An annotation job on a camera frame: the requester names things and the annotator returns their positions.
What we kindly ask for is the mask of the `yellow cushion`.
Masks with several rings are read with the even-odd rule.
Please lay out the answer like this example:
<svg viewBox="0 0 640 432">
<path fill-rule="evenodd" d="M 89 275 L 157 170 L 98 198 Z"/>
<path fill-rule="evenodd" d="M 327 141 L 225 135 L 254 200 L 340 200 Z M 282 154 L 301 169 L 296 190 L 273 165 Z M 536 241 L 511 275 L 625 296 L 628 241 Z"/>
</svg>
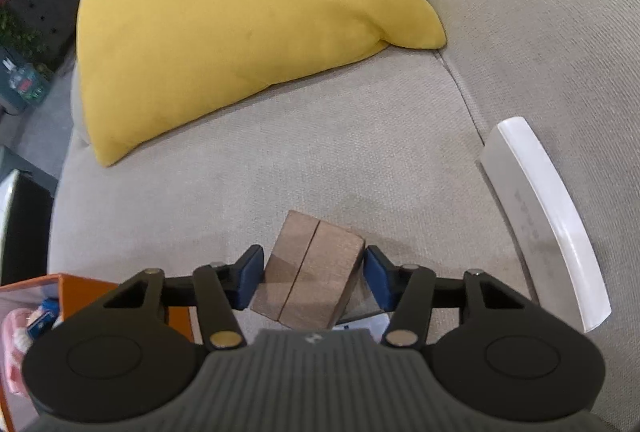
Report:
<svg viewBox="0 0 640 432">
<path fill-rule="evenodd" d="M 96 160 L 111 166 L 147 140 L 271 85 L 390 45 L 445 43 L 427 0 L 80 0 L 85 126 Z"/>
</svg>

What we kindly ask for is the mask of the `white curved box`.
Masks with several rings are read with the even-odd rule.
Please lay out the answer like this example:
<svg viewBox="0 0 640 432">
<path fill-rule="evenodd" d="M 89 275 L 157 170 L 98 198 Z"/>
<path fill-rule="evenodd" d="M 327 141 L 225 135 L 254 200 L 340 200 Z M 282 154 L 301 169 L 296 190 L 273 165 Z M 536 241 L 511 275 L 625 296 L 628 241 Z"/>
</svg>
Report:
<svg viewBox="0 0 640 432">
<path fill-rule="evenodd" d="M 498 123 L 480 164 L 500 201 L 540 305 L 586 334 L 612 313 L 600 266 L 570 194 L 522 117 Z"/>
</svg>

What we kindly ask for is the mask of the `orange storage box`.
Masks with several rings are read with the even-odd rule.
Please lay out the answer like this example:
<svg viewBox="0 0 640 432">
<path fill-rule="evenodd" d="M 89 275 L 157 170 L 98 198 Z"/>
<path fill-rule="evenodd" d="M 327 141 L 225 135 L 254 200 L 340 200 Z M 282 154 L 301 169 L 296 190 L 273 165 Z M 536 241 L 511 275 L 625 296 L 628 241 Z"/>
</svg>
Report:
<svg viewBox="0 0 640 432">
<path fill-rule="evenodd" d="M 1 290 L 6 431 L 109 431 L 155 414 L 203 353 L 186 300 L 162 270 L 116 286 L 56 274 Z"/>
</svg>

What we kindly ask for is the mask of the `white topped side table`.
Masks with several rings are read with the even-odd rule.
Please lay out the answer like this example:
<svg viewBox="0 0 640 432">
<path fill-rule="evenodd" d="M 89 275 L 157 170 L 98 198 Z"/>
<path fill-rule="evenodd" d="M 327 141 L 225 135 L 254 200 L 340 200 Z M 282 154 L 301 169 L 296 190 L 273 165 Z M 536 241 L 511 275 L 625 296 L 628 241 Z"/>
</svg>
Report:
<svg viewBox="0 0 640 432">
<path fill-rule="evenodd" d="M 1 285 L 44 276 L 58 180 L 1 146 Z"/>
</svg>

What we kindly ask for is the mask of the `beige sofa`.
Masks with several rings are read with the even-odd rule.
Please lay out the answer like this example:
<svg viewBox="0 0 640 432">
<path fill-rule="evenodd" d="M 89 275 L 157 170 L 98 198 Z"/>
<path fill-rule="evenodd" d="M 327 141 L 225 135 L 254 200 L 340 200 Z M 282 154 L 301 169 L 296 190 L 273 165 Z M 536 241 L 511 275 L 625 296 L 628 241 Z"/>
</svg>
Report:
<svg viewBox="0 0 640 432">
<path fill-rule="evenodd" d="M 594 411 L 639 422 L 639 0 L 429 0 L 448 43 L 388 48 L 273 86 L 104 168 L 70 138 L 54 204 L 53 273 L 122 282 L 271 248 L 288 212 L 348 227 L 396 263 L 480 268 L 532 294 L 480 165 L 523 117 L 582 218 L 611 316 Z"/>
</svg>

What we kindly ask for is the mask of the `white printed packet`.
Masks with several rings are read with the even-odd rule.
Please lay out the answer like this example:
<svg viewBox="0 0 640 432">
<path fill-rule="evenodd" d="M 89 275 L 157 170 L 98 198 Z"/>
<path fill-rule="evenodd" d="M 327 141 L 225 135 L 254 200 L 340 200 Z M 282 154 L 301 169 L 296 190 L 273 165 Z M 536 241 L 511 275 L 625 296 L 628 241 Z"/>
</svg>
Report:
<svg viewBox="0 0 640 432">
<path fill-rule="evenodd" d="M 348 322 L 340 322 L 333 327 L 337 330 L 367 330 L 376 343 L 382 340 L 383 334 L 390 324 L 390 316 L 387 313 L 369 315 L 363 318 L 352 319 Z"/>
</svg>

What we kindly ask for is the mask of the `brown cardboard box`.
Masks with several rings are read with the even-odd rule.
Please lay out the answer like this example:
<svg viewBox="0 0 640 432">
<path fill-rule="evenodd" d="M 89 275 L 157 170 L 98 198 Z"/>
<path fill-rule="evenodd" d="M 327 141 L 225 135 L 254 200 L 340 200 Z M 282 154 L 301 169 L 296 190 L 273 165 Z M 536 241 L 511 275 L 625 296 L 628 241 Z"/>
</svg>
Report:
<svg viewBox="0 0 640 432">
<path fill-rule="evenodd" d="M 332 328 L 352 295 L 364 248 L 350 230 L 291 210 L 250 308 L 291 329 Z"/>
</svg>

